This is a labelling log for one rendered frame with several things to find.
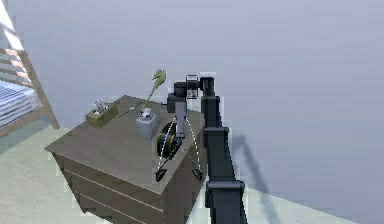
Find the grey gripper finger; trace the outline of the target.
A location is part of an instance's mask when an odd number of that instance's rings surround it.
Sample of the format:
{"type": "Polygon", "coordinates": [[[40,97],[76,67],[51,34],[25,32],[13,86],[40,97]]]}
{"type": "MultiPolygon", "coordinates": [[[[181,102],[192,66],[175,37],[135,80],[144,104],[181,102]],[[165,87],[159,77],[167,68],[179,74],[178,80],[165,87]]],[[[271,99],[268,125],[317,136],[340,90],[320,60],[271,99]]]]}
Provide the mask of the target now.
{"type": "Polygon", "coordinates": [[[195,147],[195,152],[196,152],[196,159],[191,158],[192,163],[195,165],[195,167],[192,169],[192,173],[194,174],[194,176],[197,178],[198,181],[201,181],[203,179],[203,172],[201,170],[199,149],[197,146],[196,137],[195,137],[195,134],[194,134],[194,131],[192,129],[192,126],[191,126],[189,119],[185,118],[185,121],[187,122],[189,130],[191,132],[193,145],[195,147]]]}
{"type": "Polygon", "coordinates": [[[159,157],[157,170],[155,172],[155,180],[160,182],[164,177],[167,170],[164,165],[174,155],[176,138],[176,119],[167,123],[159,132],[156,143],[157,143],[157,155],[159,157]]]}

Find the olive tissue box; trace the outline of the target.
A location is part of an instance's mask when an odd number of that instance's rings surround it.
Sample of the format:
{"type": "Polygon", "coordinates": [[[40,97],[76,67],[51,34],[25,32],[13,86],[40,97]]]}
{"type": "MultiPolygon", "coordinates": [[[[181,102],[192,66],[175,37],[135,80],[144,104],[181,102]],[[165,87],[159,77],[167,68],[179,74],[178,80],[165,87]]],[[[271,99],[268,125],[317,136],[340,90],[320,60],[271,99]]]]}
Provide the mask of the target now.
{"type": "Polygon", "coordinates": [[[92,127],[102,128],[118,115],[118,109],[115,103],[108,103],[97,99],[95,106],[96,108],[85,116],[87,124],[92,127]]]}

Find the wooden bed with striped bedding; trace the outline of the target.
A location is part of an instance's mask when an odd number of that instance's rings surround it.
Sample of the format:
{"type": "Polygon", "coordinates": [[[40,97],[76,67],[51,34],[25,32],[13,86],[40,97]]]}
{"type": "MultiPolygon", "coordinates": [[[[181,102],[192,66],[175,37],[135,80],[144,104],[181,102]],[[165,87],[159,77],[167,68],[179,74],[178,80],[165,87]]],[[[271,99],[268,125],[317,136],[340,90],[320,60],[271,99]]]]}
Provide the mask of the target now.
{"type": "Polygon", "coordinates": [[[59,129],[3,0],[0,0],[0,28],[10,45],[10,48],[0,47],[0,138],[44,116],[49,117],[54,129],[59,129]]]}

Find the black round alarm clock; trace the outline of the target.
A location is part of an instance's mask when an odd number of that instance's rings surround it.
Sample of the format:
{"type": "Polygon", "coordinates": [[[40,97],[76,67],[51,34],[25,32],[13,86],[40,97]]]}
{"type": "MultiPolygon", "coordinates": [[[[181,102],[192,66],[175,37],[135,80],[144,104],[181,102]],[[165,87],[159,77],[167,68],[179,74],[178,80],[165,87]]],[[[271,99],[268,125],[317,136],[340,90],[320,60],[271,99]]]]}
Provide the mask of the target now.
{"type": "Polygon", "coordinates": [[[169,122],[159,132],[157,139],[157,155],[172,159],[182,145],[182,139],[176,136],[176,124],[169,122]]]}

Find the grey pot with green plant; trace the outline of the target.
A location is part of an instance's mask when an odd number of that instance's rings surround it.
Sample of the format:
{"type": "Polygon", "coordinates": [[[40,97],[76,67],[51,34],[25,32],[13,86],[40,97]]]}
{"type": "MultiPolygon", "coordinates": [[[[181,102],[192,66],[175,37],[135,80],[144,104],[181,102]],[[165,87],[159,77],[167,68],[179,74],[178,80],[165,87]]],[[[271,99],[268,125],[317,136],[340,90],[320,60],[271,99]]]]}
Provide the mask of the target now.
{"type": "Polygon", "coordinates": [[[155,90],[165,82],[166,71],[158,69],[153,74],[152,80],[154,81],[152,90],[142,106],[139,117],[136,119],[136,128],[139,136],[147,140],[153,139],[153,137],[156,135],[156,130],[159,125],[157,115],[148,106],[148,103],[155,90]]]}

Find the brown wooden chest of drawers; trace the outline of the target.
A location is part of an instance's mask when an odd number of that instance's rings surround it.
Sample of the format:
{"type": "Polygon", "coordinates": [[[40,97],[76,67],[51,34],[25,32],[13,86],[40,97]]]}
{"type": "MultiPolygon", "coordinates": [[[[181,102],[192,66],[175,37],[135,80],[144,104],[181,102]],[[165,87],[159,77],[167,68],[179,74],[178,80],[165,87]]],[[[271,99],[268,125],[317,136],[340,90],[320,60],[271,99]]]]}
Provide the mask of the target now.
{"type": "MultiPolygon", "coordinates": [[[[156,141],[139,136],[136,128],[139,98],[116,101],[119,115],[102,128],[82,123],[50,144],[51,152],[83,212],[112,224],[186,224],[202,182],[193,175],[195,147],[189,127],[165,176],[155,180],[156,141]]],[[[199,140],[203,114],[187,113],[207,171],[206,151],[199,140]]]]}

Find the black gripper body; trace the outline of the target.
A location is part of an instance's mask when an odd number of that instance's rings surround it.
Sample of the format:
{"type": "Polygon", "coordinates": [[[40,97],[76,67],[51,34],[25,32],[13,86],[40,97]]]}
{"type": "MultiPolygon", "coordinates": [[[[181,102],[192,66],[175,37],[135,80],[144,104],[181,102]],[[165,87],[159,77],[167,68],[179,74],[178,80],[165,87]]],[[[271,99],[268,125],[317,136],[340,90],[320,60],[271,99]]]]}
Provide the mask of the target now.
{"type": "Polygon", "coordinates": [[[167,96],[167,111],[174,113],[176,118],[176,137],[185,138],[185,125],[186,118],[186,83],[175,82],[173,91],[167,96]]]}

